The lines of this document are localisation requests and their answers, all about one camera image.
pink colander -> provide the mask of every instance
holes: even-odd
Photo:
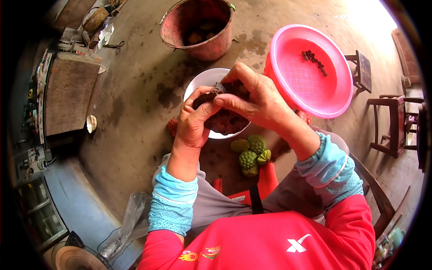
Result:
[[[302,51],[308,50],[324,65],[327,77],[317,63],[303,59]],[[353,97],[353,78],[343,53],[326,35],[306,25],[287,25],[276,32],[264,75],[290,107],[320,118],[341,115]]]

pink basket rim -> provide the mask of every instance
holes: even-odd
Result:
[[[328,39],[334,46],[335,46],[335,48],[340,52],[340,54],[341,55],[343,55],[343,58],[345,59],[345,55],[342,53],[342,51],[339,49],[339,47],[336,45],[336,43],[334,43],[327,35],[325,35],[323,32],[321,32],[321,31],[319,31],[319,30],[317,30],[317,29],[315,29],[315,28],[313,28],[313,27],[310,27],[310,26],[307,26],[307,25],[303,25],[303,24],[290,24],[290,25],[286,25],[286,26],[284,26],[284,27],[282,27],[281,29],[279,29],[277,32],[276,32],[276,34],[273,36],[273,38],[272,38],[272,41],[271,41],[271,44],[270,44],[270,62],[271,62],[271,66],[272,66],[272,69],[273,69],[273,71],[274,71],[274,74],[276,75],[276,78],[277,78],[277,80],[278,80],[278,82],[279,82],[279,84],[284,88],[284,90],[285,90],[285,92],[289,95],[289,97],[291,98],[291,100],[293,101],[293,102],[295,102],[301,109],[303,109],[305,112],[308,112],[308,113],[310,113],[310,114],[312,114],[312,115],[314,115],[314,116],[317,116],[317,117],[320,117],[320,118],[325,118],[325,119],[328,119],[328,118],[335,118],[335,117],[337,117],[337,116],[340,116],[341,114],[343,114],[345,111],[346,111],[346,109],[348,108],[348,106],[350,105],[350,103],[351,103],[351,99],[353,98],[353,85],[351,84],[351,89],[350,89],[350,94],[349,94],[349,98],[348,98],[348,100],[346,101],[346,104],[342,107],[342,109],[340,109],[340,110],[338,110],[338,111],[336,111],[336,112],[334,112],[334,113],[331,113],[331,114],[323,114],[323,113],[320,113],[320,112],[318,112],[318,111],[316,111],[316,110],[313,110],[313,109],[311,109],[311,108],[309,108],[307,105],[305,105],[302,101],[300,101],[295,95],[293,95],[293,93],[291,92],[291,90],[290,90],[290,88],[289,88],[289,86],[288,85],[286,85],[285,84],[285,82],[283,81],[283,79],[282,79],[282,75],[280,74],[280,71],[279,71],[279,69],[277,69],[277,68],[275,68],[275,67],[277,67],[277,65],[276,65],[276,56],[275,56],[275,46],[276,46],[276,42],[277,42],[277,39],[279,38],[279,36],[285,31],[285,30],[287,30],[287,29],[289,29],[289,28],[294,28],[294,27],[303,27],[303,28],[308,28],[308,29],[311,29],[311,30],[313,30],[313,31],[315,31],[315,32],[317,32],[317,33],[319,33],[320,35],[323,35],[326,39]],[[348,74],[349,74],[349,76],[350,76],[350,79],[351,79],[351,82],[353,81],[353,76],[352,76],[352,74],[351,74],[351,69],[349,68],[349,65],[348,65],[348,62],[345,60],[345,64],[346,64],[346,68],[347,68],[347,70],[348,70]]]

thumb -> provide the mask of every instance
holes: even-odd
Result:
[[[247,116],[255,110],[252,103],[247,102],[236,95],[231,94],[221,94],[217,95],[213,101],[215,104],[225,107],[231,111],[235,111],[236,113],[244,116]]]
[[[194,121],[204,123],[210,118],[210,116],[217,113],[221,108],[221,106],[213,104],[212,102],[205,102],[190,115],[190,118]]]

red sleeve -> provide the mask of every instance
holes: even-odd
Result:
[[[346,244],[353,254],[360,255],[360,269],[370,269],[375,251],[375,232],[372,213],[365,196],[353,195],[328,213],[325,225]]]
[[[138,270],[168,269],[182,252],[183,244],[175,233],[167,230],[150,232]]]

white x logo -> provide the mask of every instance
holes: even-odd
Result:
[[[290,242],[292,244],[291,247],[289,247],[286,251],[289,252],[304,252],[307,249],[302,247],[302,245],[300,245],[305,239],[306,237],[311,236],[311,235],[305,235],[302,238],[300,238],[298,241],[294,240],[294,239],[288,239],[288,242]]]

